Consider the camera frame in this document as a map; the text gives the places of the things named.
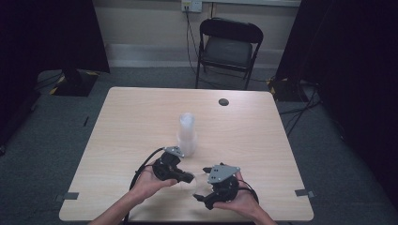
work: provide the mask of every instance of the finger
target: finger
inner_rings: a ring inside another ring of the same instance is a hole
[[[235,177],[236,177],[238,180],[243,180],[242,173],[240,173],[240,172],[235,172]]]
[[[155,161],[156,161],[156,160],[153,160],[153,161],[149,162],[149,163],[146,164],[146,165],[153,165],[153,164],[155,163]]]
[[[152,167],[145,167],[145,169],[141,172],[141,174],[142,174],[143,172],[153,173],[153,169],[152,169]]]

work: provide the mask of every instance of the wooden tabletop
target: wooden tabletop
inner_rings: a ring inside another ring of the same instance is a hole
[[[219,104],[226,98],[229,105]],[[111,88],[70,185],[65,221],[96,218],[129,190],[134,172],[156,149],[176,145],[179,116],[193,113],[197,148],[178,168],[198,177],[223,162],[241,168],[261,206],[275,220],[311,220],[313,209],[286,138],[273,97],[267,92],[166,88]],[[160,157],[158,153],[153,160]],[[136,221],[246,221],[231,211],[208,210],[191,187],[160,190],[130,212]]]

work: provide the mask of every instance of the black chair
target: black chair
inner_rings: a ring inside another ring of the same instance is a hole
[[[200,65],[244,72],[248,88],[258,49],[263,42],[263,32],[249,22],[235,22],[222,18],[210,18],[200,24],[199,58],[196,69],[198,88]]]

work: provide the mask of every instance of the electrical outlet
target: electrical outlet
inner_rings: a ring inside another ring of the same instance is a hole
[[[192,12],[202,12],[202,1],[192,1],[191,11]]]
[[[181,0],[181,11],[202,12],[202,1]]]
[[[191,0],[181,0],[181,11],[190,11],[192,7],[192,1]]]

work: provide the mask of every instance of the baseboard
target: baseboard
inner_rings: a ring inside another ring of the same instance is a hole
[[[111,68],[167,68],[196,66],[195,49],[180,47],[107,44],[106,53]],[[260,50],[255,68],[277,68],[283,50]]]

